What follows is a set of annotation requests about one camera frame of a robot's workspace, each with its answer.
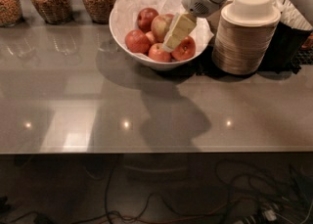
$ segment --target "table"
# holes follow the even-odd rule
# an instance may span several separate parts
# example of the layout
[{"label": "table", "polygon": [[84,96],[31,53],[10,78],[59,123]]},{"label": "table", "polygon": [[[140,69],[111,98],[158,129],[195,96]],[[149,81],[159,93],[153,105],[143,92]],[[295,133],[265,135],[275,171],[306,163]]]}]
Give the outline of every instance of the table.
[{"label": "table", "polygon": [[312,66],[161,73],[126,56],[81,0],[63,25],[22,9],[0,29],[1,154],[313,151]]}]

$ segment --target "bowl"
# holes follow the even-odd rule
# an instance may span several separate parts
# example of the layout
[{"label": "bowl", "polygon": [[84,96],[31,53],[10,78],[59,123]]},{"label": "bowl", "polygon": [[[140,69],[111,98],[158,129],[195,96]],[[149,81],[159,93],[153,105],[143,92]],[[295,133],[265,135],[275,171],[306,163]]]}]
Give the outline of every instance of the bowl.
[{"label": "bowl", "polygon": [[150,59],[144,54],[130,52],[125,44],[125,36],[130,30],[138,28],[136,24],[137,15],[140,10],[146,7],[157,9],[159,14],[170,13],[175,15],[176,13],[185,12],[181,0],[117,0],[110,15],[110,31],[120,48],[135,61],[155,70],[171,70],[192,61],[205,50],[213,34],[207,20],[198,18],[197,26],[190,34],[196,42],[196,53],[191,59],[161,63]]}]

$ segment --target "apple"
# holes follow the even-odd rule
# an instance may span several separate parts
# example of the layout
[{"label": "apple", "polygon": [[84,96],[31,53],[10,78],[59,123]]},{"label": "apple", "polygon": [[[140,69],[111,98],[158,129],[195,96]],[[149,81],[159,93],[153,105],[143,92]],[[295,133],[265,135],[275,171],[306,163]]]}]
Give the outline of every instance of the apple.
[{"label": "apple", "polygon": [[151,45],[154,45],[157,43],[157,39],[155,38],[154,34],[151,31],[146,32],[146,35],[148,39],[150,40]]},{"label": "apple", "polygon": [[151,23],[158,16],[158,11],[154,8],[144,8],[137,16],[137,25],[143,32],[151,30]]},{"label": "apple", "polygon": [[196,42],[192,36],[188,35],[170,54],[176,61],[185,61],[192,58],[195,53]]},{"label": "apple", "polygon": [[172,23],[174,15],[161,14],[154,18],[151,23],[151,31],[154,34],[157,42],[164,41],[166,33],[169,31],[170,24]]},{"label": "apple", "polygon": [[125,36],[127,48],[132,53],[148,53],[151,43],[147,35],[140,29],[130,30]]},{"label": "apple", "polygon": [[162,48],[162,43],[156,43],[151,46],[148,56],[156,62],[170,63],[171,55]]}]

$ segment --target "black container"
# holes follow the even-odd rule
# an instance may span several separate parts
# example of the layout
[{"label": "black container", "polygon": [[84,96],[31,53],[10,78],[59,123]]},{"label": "black container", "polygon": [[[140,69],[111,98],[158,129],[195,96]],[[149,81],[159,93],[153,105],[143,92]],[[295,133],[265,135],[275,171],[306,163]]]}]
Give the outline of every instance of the black container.
[{"label": "black container", "polygon": [[289,70],[293,57],[311,32],[312,30],[299,30],[279,22],[259,70]]}]

